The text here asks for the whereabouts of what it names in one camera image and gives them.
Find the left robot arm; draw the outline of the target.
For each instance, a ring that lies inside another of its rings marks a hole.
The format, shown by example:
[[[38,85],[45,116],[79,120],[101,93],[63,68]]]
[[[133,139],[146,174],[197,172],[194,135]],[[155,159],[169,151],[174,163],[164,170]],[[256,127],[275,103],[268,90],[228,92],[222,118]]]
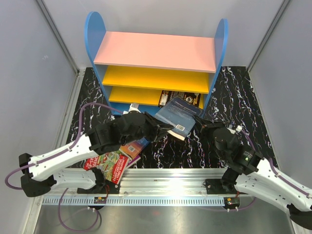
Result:
[[[116,151],[120,146],[147,139],[157,142],[174,126],[164,123],[147,112],[130,111],[100,124],[72,142],[40,156],[24,153],[19,156],[22,170],[21,188],[27,197],[37,197],[60,188],[78,188],[99,194],[106,187],[101,169],[70,169],[89,158]]]

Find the black Treehouse book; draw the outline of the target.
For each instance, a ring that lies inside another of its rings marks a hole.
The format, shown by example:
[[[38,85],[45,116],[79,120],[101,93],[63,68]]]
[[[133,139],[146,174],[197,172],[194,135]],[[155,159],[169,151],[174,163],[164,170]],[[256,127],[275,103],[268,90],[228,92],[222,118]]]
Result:
[[[166,90],[163,90],[161,92],[158,107],[165,106],[167,102],[169,102],[171,99],[175,97],[180,97],[189,104],[192,104],[193,106],[203,109],[202,94],[190,92],[166,91]]]

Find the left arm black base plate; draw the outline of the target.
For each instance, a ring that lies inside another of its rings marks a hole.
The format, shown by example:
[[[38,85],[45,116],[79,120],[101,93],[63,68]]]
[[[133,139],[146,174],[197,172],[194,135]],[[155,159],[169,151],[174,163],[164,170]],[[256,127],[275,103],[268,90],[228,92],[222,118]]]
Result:
[[[115,184],[109,180],[105,180],[105,185],[95,185],[93,188],[85,190],[82,188],[77,188],[78,194],[105,194],[108,192],[108,194],[119,194],[120,185]]]

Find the Nineteen Eighty-Four grey-blue book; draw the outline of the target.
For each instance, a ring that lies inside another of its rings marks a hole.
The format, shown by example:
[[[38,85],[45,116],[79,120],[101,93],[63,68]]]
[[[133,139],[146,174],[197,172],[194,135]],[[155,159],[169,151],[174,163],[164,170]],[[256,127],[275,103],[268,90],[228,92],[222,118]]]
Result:
[[[155,114],[155,118],[171,124],[174,128],[168,133],[180,140],[185,140],[195,125],[194,116],[199,117],[202,112],[203,109],[189,104],[180,97],[175,97]]]

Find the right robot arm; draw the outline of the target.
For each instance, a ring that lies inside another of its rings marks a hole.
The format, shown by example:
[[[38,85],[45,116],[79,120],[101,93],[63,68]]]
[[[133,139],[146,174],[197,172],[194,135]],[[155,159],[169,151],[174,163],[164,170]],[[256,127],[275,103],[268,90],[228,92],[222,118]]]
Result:
[[[250,194],[274,205],[290,216],[297,225],[312,228],[312,190],[274,167],[273,160],[257,152],[253,144],[243,145],[237,136],[241,126],[229,129],[222,122],[198,116],[195,131],[208,142],[216,155],[228,165],[221,178],[221,189],[231,194]]]

